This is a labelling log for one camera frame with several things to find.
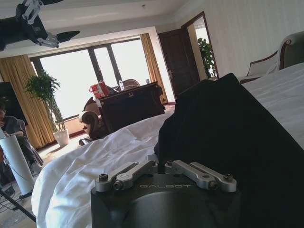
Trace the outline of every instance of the wooden desk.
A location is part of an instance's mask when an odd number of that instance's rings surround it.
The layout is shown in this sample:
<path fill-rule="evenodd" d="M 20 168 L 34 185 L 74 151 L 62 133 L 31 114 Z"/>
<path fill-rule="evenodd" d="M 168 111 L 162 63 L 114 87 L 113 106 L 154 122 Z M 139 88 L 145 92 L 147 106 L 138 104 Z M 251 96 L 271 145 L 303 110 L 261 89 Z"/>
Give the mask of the wooden desk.
<path fill-rule="evenodd" d="M 164 114 L 165 108 L 160 101 L 161 93 L 161 88 L 155 82 L 100 98 L 100 113 L 109 133 Z"/>

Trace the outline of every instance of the white flower pot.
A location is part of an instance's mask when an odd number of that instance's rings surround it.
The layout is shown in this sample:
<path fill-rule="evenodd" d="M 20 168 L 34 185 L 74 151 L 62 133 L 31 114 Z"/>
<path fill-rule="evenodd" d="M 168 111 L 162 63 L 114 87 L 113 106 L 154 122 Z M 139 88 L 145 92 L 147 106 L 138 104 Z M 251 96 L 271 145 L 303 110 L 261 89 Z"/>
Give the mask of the white flower pot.
<path fill-rule="evenodd" d="M 64 147 L 64 146 L 68 145 L 70 138 L 69 138 L 67 129 L 60 131 L 60 132 L 55 132 L 55 133 L 53 133 L 53 136 L 56 139 L 56 141 L 60 147 Z"/>

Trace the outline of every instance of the window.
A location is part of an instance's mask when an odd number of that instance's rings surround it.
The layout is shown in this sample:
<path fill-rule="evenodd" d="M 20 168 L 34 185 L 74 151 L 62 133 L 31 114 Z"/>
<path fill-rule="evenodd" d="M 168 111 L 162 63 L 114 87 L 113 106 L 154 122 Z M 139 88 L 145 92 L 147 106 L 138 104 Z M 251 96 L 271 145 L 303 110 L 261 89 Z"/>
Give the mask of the window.
<path fill-rule="evenodd" d="M 104 80 L 116 88 L 119 80 L 146 84 L 149 71 L 139 38 L 31 58 L 34 69 L 45 70 L 61 84 L 55 100 L 64 119 L 77 116 L 90 97 L 91 85 Z"/>
<path fill-rule="evenodd" d="M 79 114 L 92 94 L 91 85 L 97 83 L 87 50 L 40 59 L 43 69 L 60 82 L 55 100 L 62 117 Z"/>
<path fill-rule="evenodd" d="M 110 60 L 107 48 L 102 47 L 94 50 L 99 68 L 101 69 L 104 82 L 109 87 L 116 87 L 118 85 Z"/>
<path fill-rule="evenodd" d="M 141 40 L 111 46 L 122 80 L 135 79 L 145 85 L 150 76 Z"/>

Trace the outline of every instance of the white bed sheet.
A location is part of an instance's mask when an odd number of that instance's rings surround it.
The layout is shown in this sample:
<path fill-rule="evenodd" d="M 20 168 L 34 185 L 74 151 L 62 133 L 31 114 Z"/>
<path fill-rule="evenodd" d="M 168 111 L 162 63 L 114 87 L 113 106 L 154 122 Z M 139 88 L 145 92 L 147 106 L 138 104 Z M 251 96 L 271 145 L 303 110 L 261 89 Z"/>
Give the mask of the white bed sheet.
<path fill-rule="evenodd" d="M 243 86 L 304 148 L 304 63 L 245 83 Z"/>
<path fill-rule="evenodd" d="M 32 210 L 38 228 L 90 228 L 90 191 L 100 173 L 142 162 L 173 112 L 132 124 L 50 162 L 38 176 Z"/>
<path fill-rule="evenodd" d="M 244 85 L 304 148 L 304 64 Z M 94 178 L 153 153 L 158 131 L 172 113 L 127 126 L 70 152 L 40 173 L 32 195 L 38 228 L 90 228 Z"/>

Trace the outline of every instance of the green plant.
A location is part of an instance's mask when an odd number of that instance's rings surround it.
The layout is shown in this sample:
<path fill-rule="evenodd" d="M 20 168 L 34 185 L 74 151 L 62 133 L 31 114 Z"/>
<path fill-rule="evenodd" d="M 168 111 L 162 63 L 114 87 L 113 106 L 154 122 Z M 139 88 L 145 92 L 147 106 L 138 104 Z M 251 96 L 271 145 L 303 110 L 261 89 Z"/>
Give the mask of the green plant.
<path fill-rule="evenodd" d="M 203 59 L 207 78 L 211 78 L 211 74 L 209 71 L 210 69 L 212 69 L 213 75 L 214 76 L 216 75 L 211 45 L 207 43 L 206 39 L 202 39 L 202 38 L 199 38 L 198 43 L 199 43 L 200 54 Z"/>
<path fill-rule="evenodd" d="M 40 99 L 47 109 L 47 116 L 51 122 L 53 132 L 65 130 L 60 109 L 55 101 L 54 93 L 60 88 L 60 83 L 50 76 L 46 71 L 42 71 L 39 76 L 29 78 L 25 92 L 29 92 L 32 98 Z"/>

